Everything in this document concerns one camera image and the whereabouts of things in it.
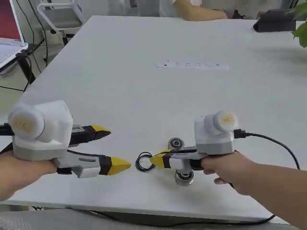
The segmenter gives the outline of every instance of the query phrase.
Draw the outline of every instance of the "chair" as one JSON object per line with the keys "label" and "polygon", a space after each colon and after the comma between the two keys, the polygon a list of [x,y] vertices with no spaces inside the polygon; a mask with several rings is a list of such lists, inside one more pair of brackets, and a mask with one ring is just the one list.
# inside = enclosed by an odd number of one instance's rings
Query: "chair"
{"label": "chair", "polygon": [[160,1],[166,0],[137,0],[140,17],[159,17]]}
{"label": "chair", "polygon": [[41,2],[37,11],[47,23],[45,30],[54,30],[62,33],[64,45],[68,43],[65,31],[72,28],[81,27],[85,22],[82,8],[76,0],[70,0],[69,3],[48,3]]}

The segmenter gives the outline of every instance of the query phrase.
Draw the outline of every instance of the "laptop screen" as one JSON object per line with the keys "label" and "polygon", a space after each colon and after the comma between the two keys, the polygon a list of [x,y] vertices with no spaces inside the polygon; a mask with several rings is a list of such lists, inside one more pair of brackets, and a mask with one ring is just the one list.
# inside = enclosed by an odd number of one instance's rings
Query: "laptop screen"
{"label": "laptop screen", "polygon": [[21,40],[10,0],[0,0],[0,38]]}

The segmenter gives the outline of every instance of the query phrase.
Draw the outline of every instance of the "power strip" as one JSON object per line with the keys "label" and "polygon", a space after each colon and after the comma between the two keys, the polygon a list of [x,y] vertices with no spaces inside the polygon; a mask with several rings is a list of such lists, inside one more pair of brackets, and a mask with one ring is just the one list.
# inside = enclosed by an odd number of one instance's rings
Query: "power strip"
{"label": "power strip", "polygon": [[201,69],[201,70],[229,70],[229,66],[225,63],[217,62],[191,62],[191,61],[165,61],[157,63],[158,68],[185,68],[185,69]]}

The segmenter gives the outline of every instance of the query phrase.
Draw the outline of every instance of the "black device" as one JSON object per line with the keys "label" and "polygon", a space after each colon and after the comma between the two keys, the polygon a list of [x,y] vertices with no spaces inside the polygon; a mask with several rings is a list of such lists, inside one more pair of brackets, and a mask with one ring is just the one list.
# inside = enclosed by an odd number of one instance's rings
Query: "black device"
{"label": "black device", "polygon": [[296,14],[291,10],[269,10],[254,24],[259,33],[296,30]]}

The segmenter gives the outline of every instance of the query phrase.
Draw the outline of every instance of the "potted plant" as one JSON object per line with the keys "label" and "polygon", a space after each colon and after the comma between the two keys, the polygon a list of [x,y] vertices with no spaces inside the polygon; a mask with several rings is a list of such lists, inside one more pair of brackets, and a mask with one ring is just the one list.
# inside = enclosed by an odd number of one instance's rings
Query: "potted plant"
{"label": "potted plant", "polygon": [[[296,19],[304,18],[306,20],[307,17],[307,2],[297,5],[293,8],[292,12],[296,13]],[[294,38],[298,37],[299,44],[303,47],[307,47],[307,22],[305,21],[301,24],[295,31],[292,32]]]}

